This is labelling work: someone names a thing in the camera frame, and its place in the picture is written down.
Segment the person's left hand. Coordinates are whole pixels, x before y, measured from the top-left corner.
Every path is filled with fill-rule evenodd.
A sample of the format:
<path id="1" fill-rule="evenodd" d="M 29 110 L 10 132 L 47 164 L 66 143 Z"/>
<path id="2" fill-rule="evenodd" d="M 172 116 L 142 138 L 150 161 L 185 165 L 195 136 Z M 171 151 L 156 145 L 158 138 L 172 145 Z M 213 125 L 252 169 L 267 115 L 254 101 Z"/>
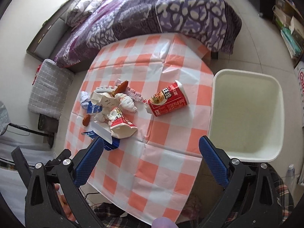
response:
<path id="1" fill-rule="evenodd" d="M 73 215 L 68 203 L 67 203 L 67 200 L 65 198 L 64 195 L 60 194 L 59 190 L 60 190 L 60 185 L 59 184 L 55 184 L 55 190 L 56 190 L 56 193 L 58 195 L 58 198 L 59 198 L 59 201 L 60 201 L 60 204 L 63 208 L 63 211 L 66 215 L 66 217 L 72 221 L 72 222 L 75 222 L 76 221 L 76 218 L 75 216 Z"/>

